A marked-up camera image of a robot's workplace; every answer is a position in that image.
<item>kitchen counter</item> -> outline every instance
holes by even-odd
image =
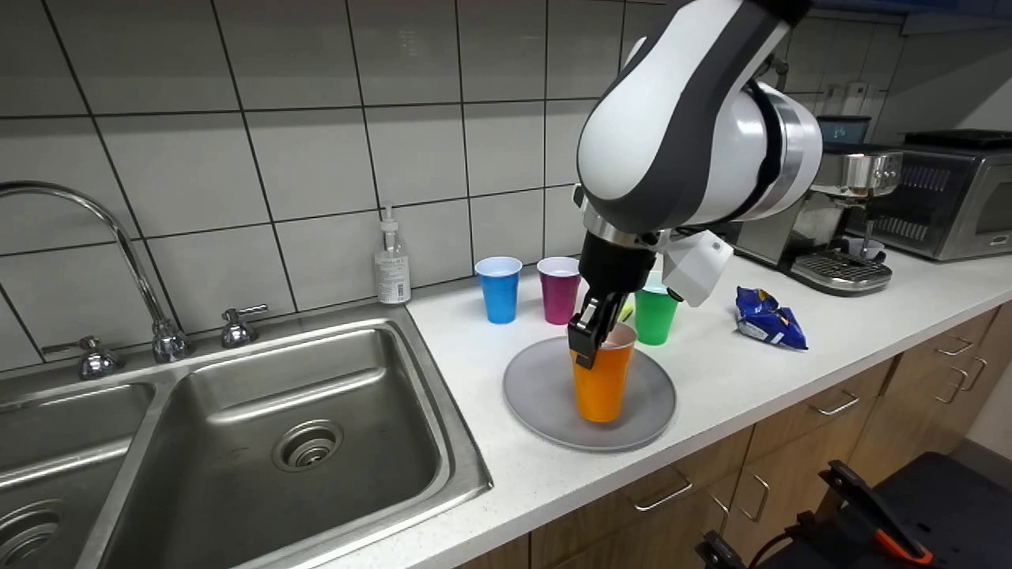
[[[564,336],[541,321],[534,277],[521,280],[512,327],[484,324],[478,287],[421,293],[411,316],[484,451],[492,490],[325,565],[460,565],[1012,300],[1012,257],[932,265],[891,253],[888,265],[895,277],[883,293],[830,298],[733,259],[707,304],[680,307],[664,348],[641,348],[671,372],[677,410],[661,439],[620,455],[551,447],[516,424],[503,403],[505,365],[521,348]],[[811,351],[738,336],[738,285],[766,287],[789,304]]]

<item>sink basin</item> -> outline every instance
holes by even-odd
[[[392,310],[185,372],[101,565],[333,561],[484,486],[414,324]]]
[[[0,405],[0,565],[79,561],[148,403],[148,386],[70,386]]]

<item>gray plate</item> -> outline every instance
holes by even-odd
[[[571,403],[567,339],[546,339],[516,355],[505,366],[503,396],[521,426],[579,451],[629,451],[649,447],[674,415],[671,376],[649,355],[635,351],[623,417],[609,426],[584,424]]]

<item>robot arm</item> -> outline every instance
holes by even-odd
[[[664,253],[667,287],[701,304],[731,248],[705,228],[803,196],[823,137],[814,114],[752,83],[811,0],[674,0],[579,137],[589,281],[570,348],[591,366],[629,291]]]

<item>sink drain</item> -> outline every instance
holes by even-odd
[[[325,417],[291,426],[274,450],[274,460],[288,473],[309,473],[322,465],[341,447],[341,431]]]
[[[0,518],[0,565],[43,552],[60,533],[56,504],[30,504]]]

